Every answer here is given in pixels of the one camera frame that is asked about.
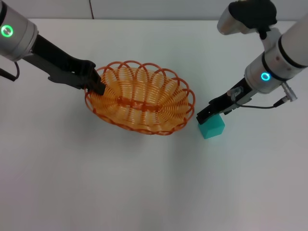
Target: woven basket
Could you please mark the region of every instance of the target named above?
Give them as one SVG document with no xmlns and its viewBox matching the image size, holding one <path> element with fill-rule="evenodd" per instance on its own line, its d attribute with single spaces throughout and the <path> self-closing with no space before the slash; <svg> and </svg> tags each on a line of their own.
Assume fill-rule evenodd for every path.
<svg viewBox="0 0 308 231">
<path fill-rule="evenodd" d="M 108 123 L 144 134 L 170 135 L 185 127 L 194 114 L 194 93 L 169 69 L 126 61 L 97 71 L 102 72 L 106 90 L 103 96 L 86 92 L 86 105 Z"/>
</svg>

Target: green block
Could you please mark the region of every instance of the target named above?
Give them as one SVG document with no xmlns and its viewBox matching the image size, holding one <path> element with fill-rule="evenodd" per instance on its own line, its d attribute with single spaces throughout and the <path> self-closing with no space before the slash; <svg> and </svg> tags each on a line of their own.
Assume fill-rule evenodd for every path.
<svg viewBox="0 0 308 231">
<path fill-rule="evenodd" d="M 208 139 L 220 135 L 225 128 L 225 123 L 220 117 L 220 114 L 216 114 L 209 118 L 204 124 L 198 124 L 198 127 L 204 139 Z"/>
</svg>

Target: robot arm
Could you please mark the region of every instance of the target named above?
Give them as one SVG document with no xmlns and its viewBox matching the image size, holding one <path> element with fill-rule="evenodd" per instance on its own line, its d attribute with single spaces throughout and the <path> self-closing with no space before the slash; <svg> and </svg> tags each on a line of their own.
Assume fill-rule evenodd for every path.
<svg viewBox="0 0 308 231">
<path fill-rule="evenodd" d="M 37 26 L 0 0 L 0 55 L 16 62 L 24 59 L 47 72 L 50 81 L 64 83 L 77 89 L 87 88 L 103 95 L 105 85 L 95 71 L 95 64 L 76 59 L 44 37 Z M 2 70 L 3 76 L 15 78 Z"/>
<path fill-rule="evenodd" d="M 264 52 L 248 65 L 240 82 L 211 100 L 210 105 L 197 114 L 199 124 L 216 114 L 227 115 L 238 107 L 274 108 L 297 99 L 286 82 L 308 66 L 308 14 L 283 35 L 276 28 L 270 29 L 275 23 L 276 8 L 270 0 L 237 1 L 225 10 L 218 22 L 219 32 L 229 35 L 257 31 Z M 279 86 L 286 96 L 272 107 L 243 106 L 255 94 L 268 94 Z"/>
</svg>

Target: white tabletop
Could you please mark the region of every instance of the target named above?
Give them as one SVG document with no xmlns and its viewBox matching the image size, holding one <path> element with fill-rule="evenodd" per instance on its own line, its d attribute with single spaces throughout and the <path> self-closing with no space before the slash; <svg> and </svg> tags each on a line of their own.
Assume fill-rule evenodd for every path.
<svg viewBox="0 0 308 231">
<path fill-rule="evenodd" d="M 257 34 L 223 36 L 215 21 L 33 21 L 98 67 L 136 60 L 174 70 L 195 92 L 196 112 L 263 51 Z M 195 118 L 168 137 L 107 124 L 82 90 L 19 64 L 15 83 L 0 78 L 0 230 L 308 230 L 307 71 L 289 81 L 297 101 L 237 109 L 223 116 L 221 136 L 204 140 Z M 4 58 L 0 67 L 15 72 Z"/>
</svg>

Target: cable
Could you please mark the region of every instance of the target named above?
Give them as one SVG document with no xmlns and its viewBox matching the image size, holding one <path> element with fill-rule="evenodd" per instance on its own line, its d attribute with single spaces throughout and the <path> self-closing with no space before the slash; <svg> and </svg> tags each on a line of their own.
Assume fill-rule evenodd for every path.
<svg viewBox="0 0 308 231">
<path fill-rule="evenodd" d="M 234 102 L 234 104 L 235 104 L 236 106 L 244 107 L 244 108 L 256 108 L 256 109 L 272 109 L 272 108 L 275 108 L 275 106 L 271 106 L 271 107 L 244 106 L 244 105 L 238 104 L 237 102 Z"/>
<path fill-rule="evenodd" d="M 245 105 L 240 105 L 237 103 L 236 101 L 236 96 L 239 95 L 241 92 L 243 92 L 243 88 L 242 87 L 237 87 L 234 89 L 231 89 L 229 91 L 227 91 L 227 95 L 230 96 L 231 101 L 238 107 L 243 107 L 243 108 L 256 108 L 256 109 L 272 109 L 272 108 L 276 108 L 279 107 L 280 105 L 286 103 L 289 101 L 289 98 L 287 96 L 284 96 L 283 98 L 281 98 L 280 100 L 278 100 L 276 103 L 274 103 L 273 106 L 270 107 L 260 107 L 260 106 L 245 106 Z"/>
<path fill-rule="evenodd" d="M 3 69 L 0 69 L 0 76 L 2 77 L 5 77 L 7 79 L 9 79 L 10 81 L 15 81 L 19 78 L 19 75 L 20 75 L 20 70 L 19 70 L 19 66 L 18 66 L 18 63 L 17 62 L 14 62 L 15 63 L 15 66 L 16 66 L 16 69 L 17 69 L 17 74 L 16 76 L 13 76 L 12 74 L 8 73 L 7 71 L 3 70 Z"/>
<path fill-rule="evenodd" d="M 91 10 L 91 16 L 92 16 L 92 19 L 94 19 L 94 15 L 93 15 L 93 9 L 92 9 L 91 0 L 89 0 L 89 4 L 90 4 L 90 10 Z"/>
<path fill-rule="evenodd" d="M 15 77 L 15 80 L 19 78 L 19 75 L 20 75 L 20 70 L 19 70 L 19 65 L 17 62 L 14 62 L 15 63 L 15 66 L 16 66 L 16 69 L 17 69 L 17 74 L 16 74 L 16 77 Z"/>
<path fill-rule="evenodd" d="M 243 107 L 243 108 L 256 108 L 256 109 L 272 109 L 272 108 L 276 108 L 279 107 L 280 105 L 283 105 L 284 103 L 288 102 L 289 99 L 287 96 L 284 96 L 283 98 L 281 98 L 280 100 L 278 100 L 276 103 L 274 103 L 273 106 L 271 107 L 259 107 L 259 106 L 244 106 L 244 105 L 240 105 L 238 104 L 236 101 L 233 101 L 233 103 L 238 106 L 238 107 Z"/>
</svg>

